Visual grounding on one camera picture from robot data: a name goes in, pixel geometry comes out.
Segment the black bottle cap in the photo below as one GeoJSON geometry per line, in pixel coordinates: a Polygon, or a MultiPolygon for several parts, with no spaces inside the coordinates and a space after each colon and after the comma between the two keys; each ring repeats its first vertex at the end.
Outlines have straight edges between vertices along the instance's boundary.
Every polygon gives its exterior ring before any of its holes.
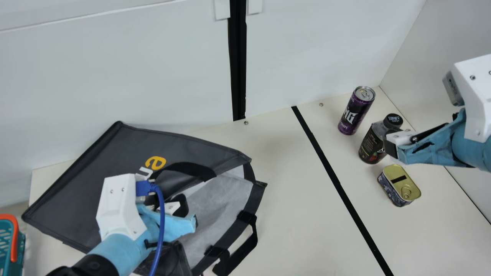
{"type": "Polygon", "coordinates": [[[383,124],[387,128],[400,128],[403,124],[404,120],[400,115],[397,115],[395,113],[391,113],[385,117],[383,120],[383,124]]]}

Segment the gray bag lining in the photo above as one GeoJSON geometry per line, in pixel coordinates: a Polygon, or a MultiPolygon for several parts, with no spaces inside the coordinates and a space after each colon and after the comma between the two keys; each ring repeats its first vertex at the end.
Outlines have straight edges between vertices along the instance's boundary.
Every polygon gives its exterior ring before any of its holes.
{"type": "Polygon", "coordinates": [[[238,170],[225,172],[206,183],[198,184],[200,187],[197,190],[196,186],[190,188],[195,191],[187,196],[189,213],[196,214],[198,228],[195,233],[179,241],[184,246],[191,267],[203,259],[206,249],[224,235],[237,219],[237,214],[244,209],[253,184],[245,180],[243,175],[243,166],[239,166],[238,170]]]}

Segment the printed logo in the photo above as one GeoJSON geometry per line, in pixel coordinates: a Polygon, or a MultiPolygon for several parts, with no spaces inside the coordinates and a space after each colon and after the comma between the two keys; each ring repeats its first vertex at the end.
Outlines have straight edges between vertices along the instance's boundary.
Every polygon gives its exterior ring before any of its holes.
{"type": "Polygon", "coordinates": [[[145,180],[147,180],[152,175],[154,170],[159,170],[163,168],[165,166],[165,163],[167,163],[167,160],[164,157],[160,157],[160,156],[150,157],[149,159],[147,159],[147,161],[145,161],[145,167],[143,166],[140,167],[140,171],[142,173],[145,173],[145,175],[140,173],[136,173],[136,175],[139,175],[143,177],[145,180]]]}
{"type": "Polygon", "coordinates": [[[353,113],[351,112],[348,107],[346,107],[346,110],[344,111],[344,118],[353,125],[353,119],[358,115],[358,113],[353,113]]]}

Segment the teal basket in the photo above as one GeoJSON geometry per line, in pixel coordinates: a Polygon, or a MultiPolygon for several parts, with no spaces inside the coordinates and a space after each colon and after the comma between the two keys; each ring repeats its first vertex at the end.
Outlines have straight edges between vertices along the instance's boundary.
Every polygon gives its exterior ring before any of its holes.
{"type": "Polygon", "coordinates": [[[26,236],[13,215],[0,214],[0,276],[21,276],[26,236]]]}

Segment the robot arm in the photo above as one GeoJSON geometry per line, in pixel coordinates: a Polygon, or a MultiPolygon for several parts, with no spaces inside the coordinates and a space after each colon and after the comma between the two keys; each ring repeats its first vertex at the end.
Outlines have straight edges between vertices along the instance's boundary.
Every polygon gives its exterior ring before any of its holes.
{"type": "Polygon", "coordinates": [[[385,150],[406,164],[477,167],[491,172],[491,55],[454,64],[443,82],[450,101],[466,108],[450,124],[423,133],[388,134],[385,150]]]}
{"type": "Polygon", "coordinates": [[[107,177],[96,215],[101,243],[73,267],[60,267],[48,276],[128,276],[153,250],[160,249],[161,230],[165,242],[194,233],[194,215],[180,218],[166,213],[162,219],[165,208],[158,213],[143,204],[152,187],[147,180],[137,181],[134,174],[107,177]]]}

